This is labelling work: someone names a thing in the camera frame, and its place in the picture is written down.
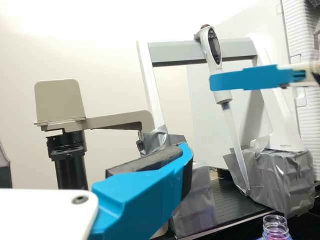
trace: white wall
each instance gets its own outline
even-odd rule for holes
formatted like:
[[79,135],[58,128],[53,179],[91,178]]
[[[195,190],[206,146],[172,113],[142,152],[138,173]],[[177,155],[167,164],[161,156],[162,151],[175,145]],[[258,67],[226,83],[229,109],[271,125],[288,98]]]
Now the white wall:
[[[88,117],[147,108],[136,40],[191,40],[201,25],[218,24],[255,0],[0,0],[0,139],[15,188],[54,189],[47,133],[37,120],[34,85],[77,79]],[[185,67],[155,71],[172,134],[194,145]],[[137,133],[87,131],[88,181],[139,157]]]

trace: screw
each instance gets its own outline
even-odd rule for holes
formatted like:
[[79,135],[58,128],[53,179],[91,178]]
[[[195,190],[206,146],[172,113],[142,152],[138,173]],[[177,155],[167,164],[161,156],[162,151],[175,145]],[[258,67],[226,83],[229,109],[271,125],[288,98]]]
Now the screw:
[[87,202],[89,198],[87,196],[77,196],[72,200],[72,204],[79,205]]

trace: duct tape wrapping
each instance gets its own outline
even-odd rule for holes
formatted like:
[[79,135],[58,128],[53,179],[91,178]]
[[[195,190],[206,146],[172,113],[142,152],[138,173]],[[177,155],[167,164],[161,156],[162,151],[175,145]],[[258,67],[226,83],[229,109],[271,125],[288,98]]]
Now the duct tape wrapping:
[[186,141],[185,136],[168,134],[166,125],[163,125],[151,133],[144,133],[142,140],[136,144],[141,155],[146,156]]
[[193,163],[191,190],[173,212],[169,226],[179,239],[203,232],[217,224],[209,167],[204,163]]
[[[250,191],[255,202],[283,213],[286,218],[307,213],[315,203],[313,158],[303,152],[284,152],[258,147],[243,150]],[[235,154],[224,156],[234,183],[239,189],[246,184]]]

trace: black cylindrical post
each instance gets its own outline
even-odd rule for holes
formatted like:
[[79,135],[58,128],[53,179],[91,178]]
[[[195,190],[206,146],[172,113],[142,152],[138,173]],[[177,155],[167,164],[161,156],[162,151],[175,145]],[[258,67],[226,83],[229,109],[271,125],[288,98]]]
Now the black cylindrical post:
[[49,157],[55,163],[59,189],[88,190],[84,131],[63,132],[47,137]]

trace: pipette display screen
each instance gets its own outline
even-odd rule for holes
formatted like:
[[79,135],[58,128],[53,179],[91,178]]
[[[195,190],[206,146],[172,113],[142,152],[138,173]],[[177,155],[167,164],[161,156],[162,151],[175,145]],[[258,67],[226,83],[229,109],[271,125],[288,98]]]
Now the pipette display screen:
[[212,56],[216,64],[219,65],[221,63],[221,49],[220,49],[218,37],[212,28],[209,30],[209,33],[208,33],[208,41],[210,44]]

